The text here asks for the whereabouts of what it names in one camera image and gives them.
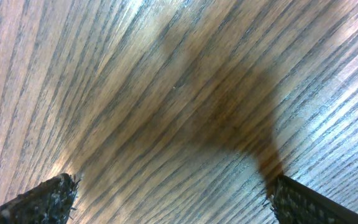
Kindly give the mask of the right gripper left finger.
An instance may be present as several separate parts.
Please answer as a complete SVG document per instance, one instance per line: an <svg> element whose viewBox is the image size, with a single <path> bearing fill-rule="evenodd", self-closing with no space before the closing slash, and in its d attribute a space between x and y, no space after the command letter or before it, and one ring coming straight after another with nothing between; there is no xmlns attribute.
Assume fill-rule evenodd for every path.
<svg viewBox="0 0 358 224"><path fill-rule="evenodd" d="M74 210L79 180L61 173L0 206L3 224L66 224Z"/></svg>

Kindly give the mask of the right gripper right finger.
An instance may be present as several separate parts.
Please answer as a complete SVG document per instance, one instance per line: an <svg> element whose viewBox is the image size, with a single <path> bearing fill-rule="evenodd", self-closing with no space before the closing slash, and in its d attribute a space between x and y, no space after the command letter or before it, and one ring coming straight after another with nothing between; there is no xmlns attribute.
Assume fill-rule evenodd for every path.
<svg viewBox="0 0 358 224"><path fill-rule="evenodd" d="M271 189L271 210L279 223L358 223L357 213L285 175L277 176Z"/></svg>

